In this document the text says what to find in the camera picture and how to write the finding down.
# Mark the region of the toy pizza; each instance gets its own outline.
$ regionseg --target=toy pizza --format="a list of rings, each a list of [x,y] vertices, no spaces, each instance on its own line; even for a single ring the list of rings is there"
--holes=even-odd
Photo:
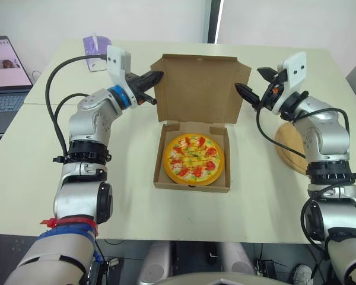
[[[167,176],[176,183],[209,185],[224,169],[224,153],[205,135],[184,134],[167,145],[163,165]]]

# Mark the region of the white wall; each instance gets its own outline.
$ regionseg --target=white wall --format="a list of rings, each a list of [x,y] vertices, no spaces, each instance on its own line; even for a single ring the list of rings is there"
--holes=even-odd
[[[8,36],[27,72],[42,71],[65,38],[202,42],[206,0],[0,0]]]
[[[328,49],[356,66],[356,0],[224,0],[218,43]]]

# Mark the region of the red strap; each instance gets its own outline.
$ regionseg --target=red strap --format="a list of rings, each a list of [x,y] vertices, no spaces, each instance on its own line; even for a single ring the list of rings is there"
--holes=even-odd
[[[71,223],[89,224],[91,227],[95,229],[95,236],[98,235],[97,223],[95,223],[90,218],[71,217],[71,218],[60,218],[59,220],[57,220],[56,218],[50,218],[48,220],[43,220],[40,224],[45,224],[47,227],[51,227],[52,229],[54,229],[59,224],[71,224]]]

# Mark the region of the round wooden board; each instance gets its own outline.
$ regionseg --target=round wooden board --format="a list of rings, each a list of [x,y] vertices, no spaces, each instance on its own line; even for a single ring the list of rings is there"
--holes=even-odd
[[[286,122],[285,124],[280,126],[275,134],[274,139],[277,142],[283,145],[287,145],[288,147],[304,154],[302,137],[291,123]],[[306,159],[282,147],[279,147],[277,145],[274,146],[278,156],[284,161],[284,163],[286,163],[296,172],[306,175]]]

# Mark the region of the open cardboard box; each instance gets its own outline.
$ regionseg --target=open cardboard box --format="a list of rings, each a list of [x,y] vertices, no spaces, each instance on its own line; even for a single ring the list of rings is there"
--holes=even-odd
[[[235,83],[248,83],[250,67],[226,56],[163,55],[151,65],[164,76],[154,87],[158,121],[162,127],[154,171],[156,188],[206,192],[228,192],[231,187],[230,143],[224,124],[235,124],[242,98]],[[173,182],[162,164],[164,149],[176,136],[194,132],[216,141],[224,152],[225,165],[220,177],[208,186]]]

